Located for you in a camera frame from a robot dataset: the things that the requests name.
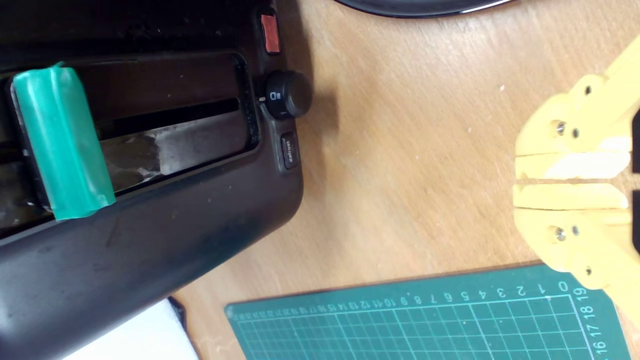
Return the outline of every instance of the screw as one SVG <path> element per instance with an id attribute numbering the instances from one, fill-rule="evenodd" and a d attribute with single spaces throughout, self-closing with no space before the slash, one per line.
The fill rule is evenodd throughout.
<path id="1" fill-rule="evenodd" d="M 556 132 L 558 133 L 558 135 L 560 136 L 564 135 L 565 126 L 566 126 L 566 123 L 564 121 L 560 121 L 560 123 L 558 123 L 558 126 L 556 127 Z"/>
<path id="2" fill-rule="evenodd" d="M 558 241 L 564 241 L 564 239 L 566 239 L 566 234 L 564 233 L 564 229 L 560 227 L 556 229 L 556 239 L 558 239 Z"/>

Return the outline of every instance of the red button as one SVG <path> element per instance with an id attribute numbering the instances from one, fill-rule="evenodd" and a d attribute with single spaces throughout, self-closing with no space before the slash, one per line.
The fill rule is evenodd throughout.
<path id="1" fill-rule="evenodd" d="M 274 15 L 261 15 L 264 48 L 269 54 L 280 54 L 280 37 L 278 36 L 278 19 Z"/>

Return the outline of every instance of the green tape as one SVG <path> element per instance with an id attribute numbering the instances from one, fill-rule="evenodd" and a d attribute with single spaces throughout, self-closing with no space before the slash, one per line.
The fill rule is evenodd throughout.
<path id="1" fill-rule="evenodd" d="M 59 65 L 13 78 L 22 115 L 57 220 L 88 217 L 115 202 L 82 82 Z"/>

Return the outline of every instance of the wooden surface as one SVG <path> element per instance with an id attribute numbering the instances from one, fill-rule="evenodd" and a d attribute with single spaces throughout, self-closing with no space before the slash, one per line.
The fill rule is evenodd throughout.
<path id="1" fill-rule="evenodd" d="M 202 358 L 244 358 L 229 302 L 535 260 L 512 219 L 516 136 L 545 99 L 604 71 L 639 13 L 637 0 L 521 0 L 398 20 L 281 1 L 290 66 L 316 91 L 298 121 L 305 197 L 178 292 Z M 640 331 L 623 323 L 639 359 Z"/>

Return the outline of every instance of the green cutting mat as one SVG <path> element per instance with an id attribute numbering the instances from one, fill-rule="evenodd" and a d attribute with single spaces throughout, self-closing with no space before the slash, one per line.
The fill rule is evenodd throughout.
<path id="1" fill-rule="evenodd" d="M 630 360 L 602 291 L 545 265 L 231 304 L 248 360 Z"/>

